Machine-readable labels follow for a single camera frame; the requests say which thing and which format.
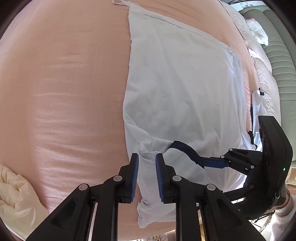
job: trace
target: beige towel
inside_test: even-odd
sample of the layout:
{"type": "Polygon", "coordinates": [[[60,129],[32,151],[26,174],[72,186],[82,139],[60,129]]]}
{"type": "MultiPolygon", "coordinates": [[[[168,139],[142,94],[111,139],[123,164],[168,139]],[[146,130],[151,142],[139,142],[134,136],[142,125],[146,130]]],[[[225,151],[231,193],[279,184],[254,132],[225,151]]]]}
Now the beige towel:
{"type": "Polygon", "coordinates": [[[31,184],[0,165],[0,217],[8,229],[25,240],[48,215],[31,184]]]}

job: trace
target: white fabric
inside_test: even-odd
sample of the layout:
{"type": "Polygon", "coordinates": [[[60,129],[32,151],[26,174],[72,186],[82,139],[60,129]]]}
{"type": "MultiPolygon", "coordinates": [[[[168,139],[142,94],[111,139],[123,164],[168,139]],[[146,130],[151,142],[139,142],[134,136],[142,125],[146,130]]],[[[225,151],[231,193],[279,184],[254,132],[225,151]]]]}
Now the white fabric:
{"type": "MultiPolygon", "coordinates": [[[[294,203],[296,203],[296,196],[292,196],[294,203]]],[[[284,230],[287,228],[289,222],[291,221],[293,215],[296,212],[296,205],[294,204],[294,208],[287,216],[279,216],[276,213],[271,217],[270,225],[271,225],[271,238],[270,241],[277,241],[284,230]]]]}
{"type": "Polygon", "coordinates": [[[259,88],[262,92],[264,92],[264,95],[261,96],[260,99],[264,99],[264,104],[267,108],[267,115],[274,116],[278,123],[281,124],[279,89],[276,80],[272,76],[271,64],[267,55],[265,54],[261,44],[259,44],[255,39],[254,34],[252,34],[245,18],[229,4],[224,2],[220,3],[232,18],[246,43],[250,56],[253,59],[257,72],[259,88]]]}
{"type": "Polygon", "coordinates": [[[225,2],[220,2],[220,3],[225,8],[229,16],[232,18],[235,26],[237,27],[240,34],[242,35],[242,38],[246,43],[246,46],[249,50],[251,57],[262,60],[262,62],[266,65],[268,71],[272,73],[270,61],[266,56],[266,53],[264,52],[261,44],[258,43],[254,35],[252,34],[252,31],[248,27],[245,18],[233,7],[231,7],[229,4],[225,2]]]}
{"type": "Polygon", "coordinates": [[[25,240],[48,215],[31,184],[0,165],[0,217],[9,230],[25,240]]]}
{"type": "Polygon", "coordinates": [[[255,19],[246,19],[246,23],[250,28],[253,36],[258,41],[259,44],[268,45],[268,36],[264,29],[261,27],[260,23],[258,23],[255,19]]]}
{"type": "Polygon", "coordinates": [[[253,135],[254,135],[254,144],[256,144],[257,151],[262,151],[262,142],[260,139],[259,133],[259,121],[258,116],[260,115],[268,115],[267,106],[264,101],[262,95],[260,95],[260,91],[256,90],[252,93],[252,107],[253,107],[253,135]]]}
{"type": "Polygon", "coordinates": [[[134,3],[134,2],[131,2],[131,1],[124,1],[124,0],[120,0],[120,2],[115,2],[114,0],[112,0],[112,3],[118,4],[118,5],[126,5],[128,7],[130,7],[131,4],[139,5],[137,3],[134,3]]]}
{"type": "Polygon", "coordinates": [[[178,175],[223,191],[235,189],[245,178],[230,168],[204,170],[180,151],[166,151],[174,140],[204,157],[253,146],[245,130],[238,55],[198,29],[133,4],[128,19],[132,44],[123,118],[128,154],[139,154],[139,226],[145,227],[175,220],[174,204],[161,204],[159,198],[159,152],[178,175]]]}

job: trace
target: bed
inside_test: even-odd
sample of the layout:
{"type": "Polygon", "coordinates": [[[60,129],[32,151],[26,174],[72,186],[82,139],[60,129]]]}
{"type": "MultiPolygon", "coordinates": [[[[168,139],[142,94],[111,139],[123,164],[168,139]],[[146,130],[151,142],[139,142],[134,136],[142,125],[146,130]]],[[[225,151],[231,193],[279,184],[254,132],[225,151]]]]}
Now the bed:
{"type": "MultiPolygon", "coordinates": [[[[200,29],[238,53],[250,131],[258,76],[222,4],[135,2],[200,29]]],[[[32,0],[0,39],[0,164],[25,177],[49,212],[80,183],[103,183],[129,162],[122,118],[131,50],[127,13],[127,7],[109,0],[32,0]]],[[[174,229],[174,222],[140,229],[140,200],[137,189],[131,205],[119,206],[119,240],[174,229]]]]}

